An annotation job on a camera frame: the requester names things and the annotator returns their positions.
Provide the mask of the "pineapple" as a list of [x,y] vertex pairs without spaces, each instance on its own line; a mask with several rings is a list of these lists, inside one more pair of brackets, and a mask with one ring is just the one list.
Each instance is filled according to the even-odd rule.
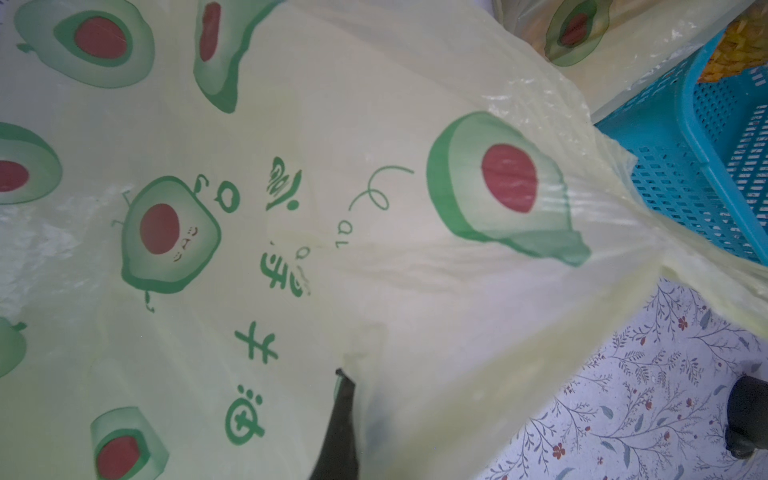
[[755,1],[725,30],[699,83],[715,83],[767,63],[767,2]]

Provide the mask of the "green avocado plastic bag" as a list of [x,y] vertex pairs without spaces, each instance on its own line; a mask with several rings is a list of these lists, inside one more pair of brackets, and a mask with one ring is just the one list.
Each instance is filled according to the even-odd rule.
[[767,270],[646,207],[471,1],[6,1],[1,475],[469,479],[662,276]]
[[571,80],[599,122],[703,47],[747,1],[496,1],[493,13]]

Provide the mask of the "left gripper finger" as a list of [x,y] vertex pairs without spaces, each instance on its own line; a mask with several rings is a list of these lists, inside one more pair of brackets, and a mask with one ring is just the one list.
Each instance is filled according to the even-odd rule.
[[355,383],[341,369],[336,375],[335,402],[310,480],[357,480],[359,475],[352,420]]

